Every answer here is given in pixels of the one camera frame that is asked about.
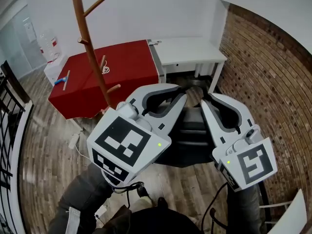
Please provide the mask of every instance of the white desk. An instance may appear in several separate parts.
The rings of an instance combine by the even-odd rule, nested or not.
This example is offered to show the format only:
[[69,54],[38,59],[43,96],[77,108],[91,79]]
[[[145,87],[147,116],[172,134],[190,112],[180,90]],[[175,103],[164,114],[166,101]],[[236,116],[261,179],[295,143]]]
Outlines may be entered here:
[[171,64],[195,64],[195,77],[198,77],[203,64],[218,63],[213,81],[209,88],[209,93],[215,89],[216,83],[220,77],[223,64],[227,58],[215,47],[208,39],[201,37],[154,39],[152,42],[158,42],[154,45],[166,80],[166,66]]

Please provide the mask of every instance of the black shoe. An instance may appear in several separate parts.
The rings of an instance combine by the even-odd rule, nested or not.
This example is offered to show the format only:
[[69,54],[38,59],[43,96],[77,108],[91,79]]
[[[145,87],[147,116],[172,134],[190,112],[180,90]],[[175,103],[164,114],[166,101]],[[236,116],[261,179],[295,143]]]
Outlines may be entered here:
[[140,186],[139,188],[137,188],[136,192],[137,192],[139,197],[150,197],[144,186]]
[[160,197],[158,199],[158,202],[157,202],[157,207],[160,207],[160,208],[163,208],[163,209],[167,209],[168,208],[168,203],[167,203],[167,201],[163,197]]

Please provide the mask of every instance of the floor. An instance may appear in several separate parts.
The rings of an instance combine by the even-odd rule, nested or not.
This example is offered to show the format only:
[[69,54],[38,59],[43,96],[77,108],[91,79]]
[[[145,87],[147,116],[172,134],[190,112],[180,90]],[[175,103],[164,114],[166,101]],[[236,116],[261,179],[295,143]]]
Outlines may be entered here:
[[[78,130],[47,100],[52,86],[42,69],[25,76],[22,86],[33,100],[34,109],[26,131],[21,159],[20,193],[22,209],[32,234],[46,233],[49,222],[56,212],[57,203],[68,184],[90,161],[76,150],[68,148],[69,141]],[[188,106],[198,103],[200,94],[188,91]],[[86,139],[95,127],[97,119],[82,121],[85,130],[80,134],[77,147],[88,155]],[[141,180],[156,201],[163,196],[169,208],[189,216],[194,222],[201,221],[208,204],[212,201],[224,178],[212,163],[180,169],[163,165],[150,165],[136,180]],[[137,198],[130,192],[130,201]],[[107,211],[101,216],[105,223],[119,207],[126,203],[125,195],[114,194],[106,203]],[[226,189],[214,203],[216,217],[227,222]],[[211,220],[206,218],[206,231]],[[214,233],[225,233],[215,225]]]

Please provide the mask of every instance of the person's leg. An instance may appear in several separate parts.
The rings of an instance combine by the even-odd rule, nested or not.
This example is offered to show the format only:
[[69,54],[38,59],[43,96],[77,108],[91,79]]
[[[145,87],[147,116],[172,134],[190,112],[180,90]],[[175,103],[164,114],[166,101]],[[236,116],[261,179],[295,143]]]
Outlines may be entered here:
[[260,234],[260,208],[257,185],[234,192],[228,185],[227,234]]
[[138,199],[132,206],[130,206],[130,210],[132,213],[153,207],[153,202],[149,197],[145,187],[140,187],[137,190],[137,194],[140,199]]

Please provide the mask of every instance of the red table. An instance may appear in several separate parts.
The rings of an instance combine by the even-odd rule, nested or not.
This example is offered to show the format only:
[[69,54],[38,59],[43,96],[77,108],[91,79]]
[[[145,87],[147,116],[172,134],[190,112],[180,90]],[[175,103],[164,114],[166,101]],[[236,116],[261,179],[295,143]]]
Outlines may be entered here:
[[[136,88],[158,83],[158,72],[146,40],[122,43],[95,50],[98,62],[106,55],[110,72],[104,74],[107,88],[121,87],[110,94],[112,103],[124,101]],[[70,75],[54,86],[49,101],[66,118],[94,117],[107,107],[86,53],[69,57],[58,78]]]

